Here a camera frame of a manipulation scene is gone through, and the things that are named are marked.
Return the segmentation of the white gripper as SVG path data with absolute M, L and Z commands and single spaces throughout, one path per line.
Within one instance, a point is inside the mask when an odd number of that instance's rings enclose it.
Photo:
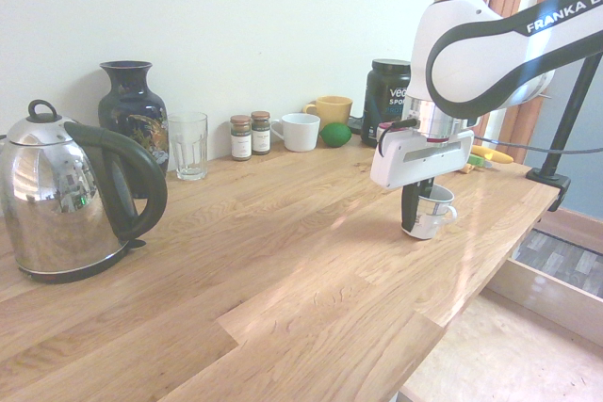
M 381 127 L 381 147 L 375 150 L 370 178 L 386 189 L 403 186 L 401 227 L 409 233 L 415 225 L 419 196 L 429 197 L 433 177 L 461 169 L 468 160 L 474 133 L 463 130 L 443 143 L 431 143 L 414 129 Z

